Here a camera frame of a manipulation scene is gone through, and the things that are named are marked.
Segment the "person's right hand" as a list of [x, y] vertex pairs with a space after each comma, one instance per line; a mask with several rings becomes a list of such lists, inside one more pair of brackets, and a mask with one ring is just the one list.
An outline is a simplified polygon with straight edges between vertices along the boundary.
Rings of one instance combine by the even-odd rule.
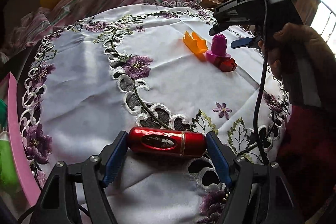
[[315, 82], [322, 100], [335, 100], [335, 55], [321, 36], [310, 26], [287, 23], [270, 41], [258, 42], [273, 75], [280, 79], [298, 57], [313, 67]]

